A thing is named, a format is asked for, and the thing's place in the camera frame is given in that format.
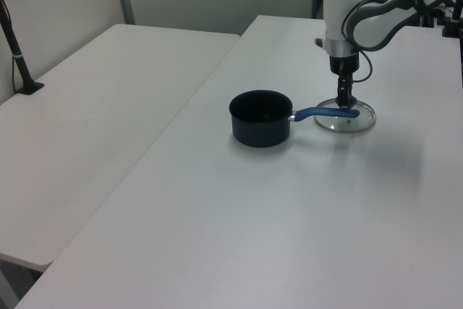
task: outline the pot handle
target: pot handle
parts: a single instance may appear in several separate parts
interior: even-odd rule
[[[354,109],[306,108],[294,112],[293,115],[289,117],[289,120],[299,122],[311,116],[348,117],[354,119],[359,115],[360,111]]]

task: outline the white table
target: white table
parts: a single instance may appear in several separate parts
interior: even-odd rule
[[[238,35],[116,25],[0,106],[0,259],[43,271]]]
[[[232,137],[241,92],[297,109],[334,96],[323,31],[258,17],[18,309],[459,308],[458,41],[407,27],[370,54],[354,87],[377,112],[368,132],[306,120],[273,148]]]

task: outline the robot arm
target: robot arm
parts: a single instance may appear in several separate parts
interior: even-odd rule
[[[315,39],[330,56],[331,71],[339,76],[337,103],[350,109],[352,74],[360,51],[377,51],[411,21],[445,0],[324,0],[324,37]]]
[[[427,14],[445,0],[387,0],[355,7],[343,28],[355,48],[377,51],[386,46],[400,28]]]

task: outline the black cable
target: black cable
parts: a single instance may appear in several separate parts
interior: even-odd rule
[[[5,12],[7,13],[8,21],[11,24],[12,23],[12,17],[9,14],[7,3],[5,3],[5,0],[0,0],[0,2],[1,2],[1,6],[4,8]],[[14,85],[14,57],[13,56],[12,56],[12,85],[13,85],[14,94],[16,94],[17,93],[16,86]]]
[[[9,10],[8,10],[7,3],[5,3],[5,0],[0,0],[0,1],[1,1],[1,5],[2,5],[3,8],[5,9],[5,12],[7,13],[8,20],[9,20],[9,22],[11,23],[11,22],[12,22],[12,17],[11,17],[10,14],[9,14]]]
[[[441,5],[438,5],[437,7],[441,8],[441,9],[444,9],[444,10],[447,10],[449,11],[451,14],[453,14],[454,12],[451,11],[450,9],[447,9],[446,7],[442,7]]]
[[[371,60],[368,58],[367,54],[364,51],[359,51],[359,52],[367,59],[368,65],[370,66],[370,74],[368,74],[368,76],[365,79],[353,80],[352,82],[355,82],[355,83],[364,82],[368,80],[370,76],[373,74],[373,64],[371,64]]]
[[[16,86],[14,85],[14,57],[12,57],[12,84],[13,84],[14,94],[16,94],[17,93]]]
[[[363,3],[362,5],[365,5],[365,4],[368,4],[370,2],[373,2],[375,0],[370,0],[370,1],[367,1],[365,3]],[[367,54],[363,51],[363,50],[360,50],[358,49],[357,45],[355,45],[355,43],[351,42],[349,40],[349,38],[347,37],[347,35],[344,33],[344,26],[346,25],[346,21],[347,19],[349,18],[349,16],[351,15],[351,13],[353,13],[356,9],[359,8],[361,2],[358,3],[357,5],[355,5],[350,11],[349,13],[346,15],[346,17],[344,18],[344,21],[342,22],[342,25],[341,25],[341,34],[342,36],[344,36],[344,38],[346,39],[346,41],[348,43],[350,43],[352,46],[354,46],[366,59],[367,59],[367,62],[368,62],[368,65],[370,66],[370,73],[368,74],[368,76],[365,78],[365,79],[361,79],[361,80],[353,80],[352,82],[364,82],[366,80],[368,80],[370,78],[370,76],[373,74],[373,65],[371,64],[371,60],[368,58]]]

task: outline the saucepan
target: saucepan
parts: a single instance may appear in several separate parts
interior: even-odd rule
[[[353,109],[312,107],[292,111],[292,102],[273,90],[251,90],[235,97],[229,106],[233,136],[254,148],[267,148],[289,137],[289,123],[310,116],[358,117]]]

